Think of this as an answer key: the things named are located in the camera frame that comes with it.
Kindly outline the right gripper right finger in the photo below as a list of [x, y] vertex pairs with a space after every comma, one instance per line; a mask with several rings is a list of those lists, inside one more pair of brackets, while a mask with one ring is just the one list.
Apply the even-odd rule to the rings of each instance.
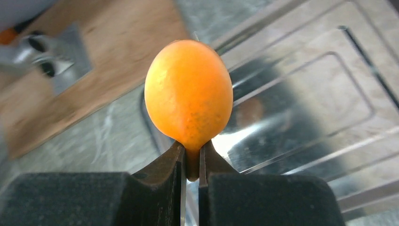
[[207, 142], [200, 150], [201, 226], [343, 226], [336, 197], [322, 179], [238, 173]]

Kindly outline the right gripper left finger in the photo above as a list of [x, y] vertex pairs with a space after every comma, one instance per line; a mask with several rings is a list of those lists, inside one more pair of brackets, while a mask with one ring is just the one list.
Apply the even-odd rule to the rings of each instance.
[[0, 197], [3, 226], [181, 226], [185, 149], [175, 142], [134, 174], [26, 173]]

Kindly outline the orange fruit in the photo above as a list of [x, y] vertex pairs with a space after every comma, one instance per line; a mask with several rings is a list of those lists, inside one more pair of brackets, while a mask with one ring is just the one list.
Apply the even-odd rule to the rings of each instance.
[[222, 58], [200, 41], [169, 43], [149, 67], [144, 99], [156, 128], [185, 147], [187, 179], [197, 180], [201, 147], [232, 112], [233, 87]]

